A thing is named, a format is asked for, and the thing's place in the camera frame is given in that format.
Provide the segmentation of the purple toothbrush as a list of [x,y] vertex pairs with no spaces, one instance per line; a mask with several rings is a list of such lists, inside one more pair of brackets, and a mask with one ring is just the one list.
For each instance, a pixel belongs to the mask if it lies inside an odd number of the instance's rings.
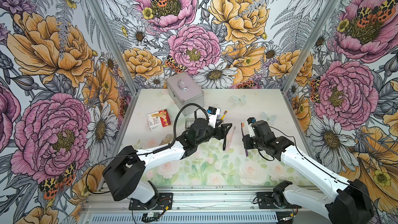
[[243,144],[244,144],[245,156],[248,157],[249,154],[248,154],[247,145],[246,145],[246,136],[244,134],[245,124],[243,122],[241,122],[240,126],[241,126],[241,134],[242,134],[242,141],[243,141]]

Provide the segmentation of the yellow toothbrush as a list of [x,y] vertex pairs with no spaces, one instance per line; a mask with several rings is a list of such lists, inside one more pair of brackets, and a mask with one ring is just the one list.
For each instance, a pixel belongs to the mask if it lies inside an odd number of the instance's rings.
[[226,116],[227,113],[228,113],[228,111],[224,111],[224,112],[223,112],[223,115],[222,115],[222,117],[221,117],[221,120],[224,120],[224,118],[225,118],[225,116]]

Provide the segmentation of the pink toothbrush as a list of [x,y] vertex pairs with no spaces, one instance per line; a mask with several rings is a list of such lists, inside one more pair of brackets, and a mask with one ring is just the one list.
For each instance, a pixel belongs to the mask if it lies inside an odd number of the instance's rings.
[[231,147],[235,130],[236,130],[236,126],[233,127],[233,130],[232,130],[232,132],[231,132],[231,134],[229,136],[228,143],[226,145],[226,152],[228,152],[230,147]]

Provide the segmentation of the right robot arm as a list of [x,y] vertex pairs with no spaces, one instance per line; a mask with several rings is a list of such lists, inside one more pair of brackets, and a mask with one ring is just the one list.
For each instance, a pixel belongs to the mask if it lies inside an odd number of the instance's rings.
[[257,195],[258,204],[276,208],[300,206],[327,218],[333,224],[367,224],[375,215],[367,186],[356,179],[340,176],[305,155],[285,136],[276,137],[264,120],[249,118],[248,134],[243,136],[245,149],[266,152],[303,175],[319,192],[299,187],[288,180],[273,188],[270,197]]

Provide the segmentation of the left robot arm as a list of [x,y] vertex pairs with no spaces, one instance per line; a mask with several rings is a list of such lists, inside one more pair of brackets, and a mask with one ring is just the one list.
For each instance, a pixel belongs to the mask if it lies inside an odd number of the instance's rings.
[[103,171],[103,177],[114,201],[125,198],[152,203],[159,198],[156,187],[142,176],[149,170],[167,162],[182,160],[193,155],[198,146],[210,139],[224,141],[231,123],[221,123],[214,128],[208,121],[198,118],[180,136],[167,145],[146,150],[124,147]]

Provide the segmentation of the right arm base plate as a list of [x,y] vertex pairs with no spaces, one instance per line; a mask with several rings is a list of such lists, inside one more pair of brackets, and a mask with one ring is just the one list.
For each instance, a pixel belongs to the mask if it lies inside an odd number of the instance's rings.
[[273,197],[273,192],[257,192],[252,203],[257,204],[259,209],[294,208],[294,206],[289,203],[284,203],[284,202],[277,203],[277,200]]

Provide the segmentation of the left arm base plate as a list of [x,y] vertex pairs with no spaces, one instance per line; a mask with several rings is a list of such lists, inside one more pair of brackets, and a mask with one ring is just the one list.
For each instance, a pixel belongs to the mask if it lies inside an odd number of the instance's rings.
[[174,194],[171,192],[161,192],[155,195],[147,203],[142,203],[139,200],[131,199],[129,204],[130,211],[163,211],[168,207],[172,209]]

